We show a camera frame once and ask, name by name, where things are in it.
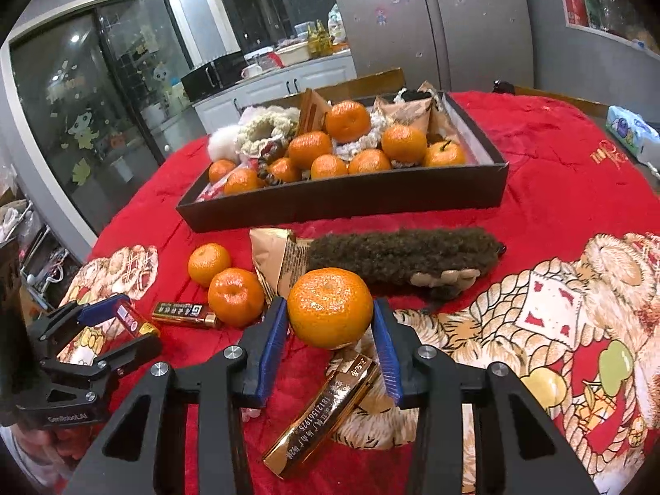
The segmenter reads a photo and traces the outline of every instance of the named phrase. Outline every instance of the microwave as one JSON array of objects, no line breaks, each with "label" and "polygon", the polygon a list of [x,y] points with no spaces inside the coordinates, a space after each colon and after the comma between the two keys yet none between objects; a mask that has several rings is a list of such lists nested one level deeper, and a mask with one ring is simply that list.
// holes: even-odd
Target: microwave
[{"label": "microwave", "polygon": [[233,52],[194,69],[181,83],[190,102],[200,102],[236,85],[246,65],[243,52]]}]

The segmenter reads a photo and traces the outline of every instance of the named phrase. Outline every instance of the glass bottle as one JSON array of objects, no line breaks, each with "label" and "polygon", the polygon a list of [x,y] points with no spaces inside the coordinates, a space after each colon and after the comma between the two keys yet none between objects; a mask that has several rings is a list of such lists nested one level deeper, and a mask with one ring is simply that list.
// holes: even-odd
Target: glass bottle
[{"label": "glass bottle", "polygon": [[330,38],[330,34],[325,31],[325,28],[323,27],[323,24],[320,20],[316,21],[316,29],[319,32],[319,51],[321,52],[321,56],[331,56],[332,39]]},{"label": "glass bottle", "polygon": [[321,56],[321,45],[319,42],[319,34],[316,28],[312,28],[311,24],[307,25],[307,49],[311,58]]}]

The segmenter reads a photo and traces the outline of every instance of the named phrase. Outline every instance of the metal screw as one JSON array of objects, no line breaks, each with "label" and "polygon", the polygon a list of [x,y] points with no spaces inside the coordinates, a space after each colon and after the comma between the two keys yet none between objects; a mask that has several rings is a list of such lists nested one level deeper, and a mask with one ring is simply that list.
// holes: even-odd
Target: metal screw
[{"label": "metal screw", "polygon": [[424,344],[417,349],[417,355],[423,359],[433,359],[438,355],[438,350],[429,344]]},{"label": "metal screw", "polygon": [[167,363],[164,363],[163,361],[158,361],[158,363],[154,363],[153,365],[151,365],[151,369],[149,370],[149,372],[151,372],[152,376],[160,377],[165,375],[169,369],[170,366]]},{"label": "metal screw", "polygon": [[490,366],[490,371],[493,372],[496,376],[503,377],[509,373],[509,367],[507,367],[507,365],[504,363],[497,362]]},{"label": "metal screw", "polygon": [[238,359],[243,355],[243,349],[240,346],[227,346],[224,349],[224,356],[227,359]]}]

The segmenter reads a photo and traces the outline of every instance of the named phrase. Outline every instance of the tangerine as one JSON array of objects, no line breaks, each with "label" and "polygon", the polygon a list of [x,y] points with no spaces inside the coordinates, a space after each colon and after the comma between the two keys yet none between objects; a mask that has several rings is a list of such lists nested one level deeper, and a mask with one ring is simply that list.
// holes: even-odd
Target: tangerine
[{"label": "tangerine", "polygon": [[351,160],[351,163],[349,163],[349,175],[375,173],[390,169],[392,169],[392,164],[387,155],[380,149],[365,149],[360,151]]},{"label": "tangerine", "polygon": [[348,175],[344,161],[333,154],[323,154],[319,156],[311,165],[311,179],[329,179],[330,177],[340,177]]},{"label": "tangerine", "polygon": [[438,141],[427,149],[424,155],[424,167],[443,167],[445,165],[463,165],[465,153],[454,141]]},{"label": "tangerine", "polygon": [[262,313],[265,295],[256,274],[240,268],[227,268],[209,286],[209,307],[218,320],[232,327],[243,327]]},{"label": "tangerine", "polygon": [[403,163],[418,163],[427,153],[427,137],[413,127],[392,125],[381,139],[383,152],[391,160]]},{"label": "tangerine", "polygon": [[288,147],[289,158],[293,164],[302,170],[311,169],[311,165],[319,156],[332,153],[332,141],[325,132],[307,132],[293,138]]},{"label": "tangerine", "polygon": [[209,168],[209,182],[215,184],[227,173],[236,169],[236,164],[231,160],[214,161]]},{"label": "tangerine", "polygon": [[329,350],[360,339],[374,315],[367,285],[340,268],[307,272],[293,285],[286,304],[298,339]]},{"label": "tangerine", "polygon": [[232,258],[219,243],[198,247],[188,259],[188,275],[197,284],[208,288],[213,277],[232,265]]},{"label": "tangerine", "polygon": [[241,167],[234,170],[227,178],[224,185],[224,194],[233,195],[244,191],[257,190],[264,186],[265,182],[257,176],[255,170],[251,170],[249,167]]},{"label": "tangerine", "polygon": [[269,167],[268,172],[282,182],[298,182],[302,180],[302,173],[293,164],[291,158],[280,158],[275,160]]},{"label": "tangerine", "polygon": [[371,117],[359,102],[344,100],[325,115],[325,130],[337,143],[350,143],[369,133]]}]

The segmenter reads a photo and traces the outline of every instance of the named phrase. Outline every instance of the fluffy brown toy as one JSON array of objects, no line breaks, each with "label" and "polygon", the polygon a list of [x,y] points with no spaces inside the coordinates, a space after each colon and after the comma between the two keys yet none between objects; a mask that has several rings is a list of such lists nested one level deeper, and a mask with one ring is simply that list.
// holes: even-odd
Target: fluffy brown toy
[{"label": "fluffy brown toy", "polygon": [[504,244],[478,227],[329,234],[312,241],[308,269],[342,268],[367,285],[427,287],[431,299],[444,302],[488,273],[504,251]]}]

